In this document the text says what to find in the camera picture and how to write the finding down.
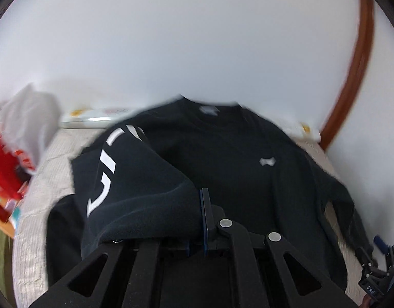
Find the black sweatshirt with white print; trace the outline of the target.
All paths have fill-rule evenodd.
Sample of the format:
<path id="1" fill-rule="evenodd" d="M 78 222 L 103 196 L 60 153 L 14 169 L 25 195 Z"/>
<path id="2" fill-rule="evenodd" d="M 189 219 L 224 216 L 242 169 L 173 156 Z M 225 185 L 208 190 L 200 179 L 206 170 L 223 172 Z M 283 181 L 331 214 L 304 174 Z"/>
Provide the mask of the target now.
<path id="1" fill-rule="evenodd" d="M 237 307 L 232 252 L 203 246 L 200 191 L 248 232 L 282 235 L 345 294 L 327 204 L 372 253 L 346 187 L 273 123 L 241 106 L 182 98 L 101 134 L 72 161 L 74 192 L 51 210 L 49 288 L 103 244 L 160 245 L 158 307 Z"/>

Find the striped beige quilted bedspread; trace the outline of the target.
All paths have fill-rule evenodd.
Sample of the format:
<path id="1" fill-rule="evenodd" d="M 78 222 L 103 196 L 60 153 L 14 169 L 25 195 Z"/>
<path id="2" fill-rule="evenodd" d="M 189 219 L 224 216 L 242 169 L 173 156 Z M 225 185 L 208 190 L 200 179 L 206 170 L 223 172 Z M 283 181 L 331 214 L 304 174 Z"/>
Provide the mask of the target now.
<path id="1" fill-rule="evenodd" d="M 53 205 L 74 192 L 70 161 L 101 134 L 101 129 L 59 129 L 43 154 L 32 177 L 14 234 L 12 276 L 17 307 L 29 307 L 48 289 L 46 277 L 46 220 Z M 327 173 L 339 179 L 328 157 L 314 141 L 295 140 Z M 339 230 L 336 214 L 327 204 L 326 218 L 338 237 L 348 269 L 346 294 L 361 304 L 365 292 L 359 287 L 362 267 Z"/>

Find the red bag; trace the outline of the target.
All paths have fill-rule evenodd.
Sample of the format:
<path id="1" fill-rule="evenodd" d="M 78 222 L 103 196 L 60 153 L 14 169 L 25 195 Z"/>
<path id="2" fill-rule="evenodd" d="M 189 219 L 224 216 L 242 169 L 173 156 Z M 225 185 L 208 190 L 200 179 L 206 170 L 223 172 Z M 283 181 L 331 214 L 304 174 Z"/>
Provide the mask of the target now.
<path id="1" fill-rule="evenodd" d="M 0 221 L 9 221 L 12 212 L 24 199 L 35 166 L 23 150 L 12 152 L 0 135 Z"/>

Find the white cloth on pile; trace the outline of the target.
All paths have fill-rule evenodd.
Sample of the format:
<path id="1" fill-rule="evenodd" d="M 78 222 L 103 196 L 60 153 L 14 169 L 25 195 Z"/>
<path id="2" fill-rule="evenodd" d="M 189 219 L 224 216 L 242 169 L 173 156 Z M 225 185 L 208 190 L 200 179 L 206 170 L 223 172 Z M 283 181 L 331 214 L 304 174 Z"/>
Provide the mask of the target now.
<path id="1" fill-rule="evenodd" d="M 3 145 L 34 175 L 40 160 L 58 130 L 60 107 L 56 98 L 29 84 L 0 109 Z"/>

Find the brown wooden door frame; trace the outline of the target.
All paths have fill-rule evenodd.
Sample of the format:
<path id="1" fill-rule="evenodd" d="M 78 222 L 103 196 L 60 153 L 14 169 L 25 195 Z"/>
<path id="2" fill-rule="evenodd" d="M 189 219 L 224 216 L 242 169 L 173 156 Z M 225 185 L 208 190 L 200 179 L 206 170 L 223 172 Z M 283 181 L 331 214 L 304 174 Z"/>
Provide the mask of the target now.
<path id="1" fill-rule="evenodd" d="M 354 51 L 341 92 L 320 132 L 320 147 L 327 150 L 350 114 L 368 68 L 375 36 L 374 0 L 359 0 L 359 26 Z"/>

